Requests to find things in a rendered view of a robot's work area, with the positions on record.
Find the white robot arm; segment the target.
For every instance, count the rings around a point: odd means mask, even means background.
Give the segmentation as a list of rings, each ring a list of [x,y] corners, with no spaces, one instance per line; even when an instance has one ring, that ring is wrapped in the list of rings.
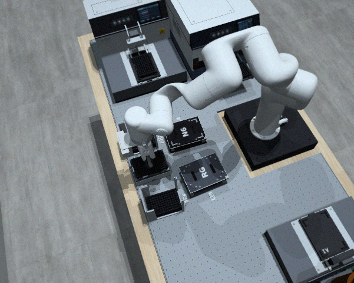
[[[278,53],[263,26],[244,29],[207,44],[201,51],[206,71],[188,84],[171,83],[161,87],[149,100],[149,114],[140,107],[129,108],[124,115],[128,133],[116,132],[123,157],[131,147],[147,147],[153,135],[173,132],[172,102],[183,96],[196,110],[202,110],[240,87],[243,76],[235,51],[242,50],[253,77],[261,87],[257,114],[250,122],[251,133],[260,140],[271,140],[288,121],[282,118],[285,106],[303,110],[311,101],[317,77],[299,69],[297,59]]]

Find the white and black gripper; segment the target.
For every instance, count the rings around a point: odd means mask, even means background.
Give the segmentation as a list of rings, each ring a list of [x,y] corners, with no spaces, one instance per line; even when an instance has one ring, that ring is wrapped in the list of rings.
[[[148,142],[147,147],[143,147],[138,145],[137,146],[138,151],[140,152],[140,155],[145,161],[145,165],[147,169],[152,169],[155,167],[153,159],[156,157],[153,149],[153,145],[151,140]],[[148,162],[147,162],[148,161]]]

